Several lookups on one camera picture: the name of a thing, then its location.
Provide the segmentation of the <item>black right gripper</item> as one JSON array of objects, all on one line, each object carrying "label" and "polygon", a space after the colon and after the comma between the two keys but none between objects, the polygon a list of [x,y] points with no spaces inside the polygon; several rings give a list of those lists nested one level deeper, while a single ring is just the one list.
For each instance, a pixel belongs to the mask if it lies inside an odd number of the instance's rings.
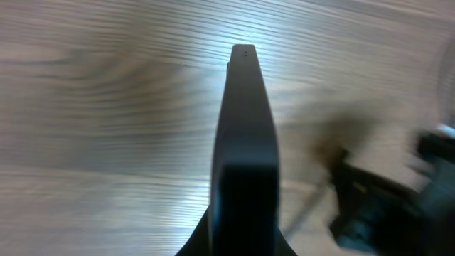
[{"label": "black right gripper", "polygon": [[417,154],[432,167],[413,191],[347,163],[339,150],[328,165],[339,214],[330,225],[339,247],[375,255],[454,254],[454,128],[419,135]]}]

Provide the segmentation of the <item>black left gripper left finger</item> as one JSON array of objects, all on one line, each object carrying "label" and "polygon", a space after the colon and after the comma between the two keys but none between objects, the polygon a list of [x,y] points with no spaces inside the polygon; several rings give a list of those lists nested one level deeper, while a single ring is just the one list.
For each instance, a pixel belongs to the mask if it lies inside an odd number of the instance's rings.
[{"label": "black left gripper left finger", "polygon": [[176,253],[176,256],[211,256],[209,237],[208,209],[206,209],[191,236]]}]

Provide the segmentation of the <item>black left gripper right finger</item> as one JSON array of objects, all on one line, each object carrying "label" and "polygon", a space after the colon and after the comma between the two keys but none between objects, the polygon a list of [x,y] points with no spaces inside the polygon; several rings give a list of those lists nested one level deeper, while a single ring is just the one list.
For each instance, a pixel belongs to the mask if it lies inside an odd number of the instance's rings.
[{"label": "black left gripper right finger", "polygon": [[275,256],[297,256],[279,228],[276,231]]}]

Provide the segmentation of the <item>blue Galaxy smartphone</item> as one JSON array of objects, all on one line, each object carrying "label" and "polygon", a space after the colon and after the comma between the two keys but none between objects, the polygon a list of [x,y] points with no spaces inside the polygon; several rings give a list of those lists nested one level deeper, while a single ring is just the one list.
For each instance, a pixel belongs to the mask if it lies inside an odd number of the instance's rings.
[{"label": "blue Galaxy smartphone", "polygon": [[232,47],[213,152],[210,242],[214,255],[273,255],[279,151],[253,45]]}]

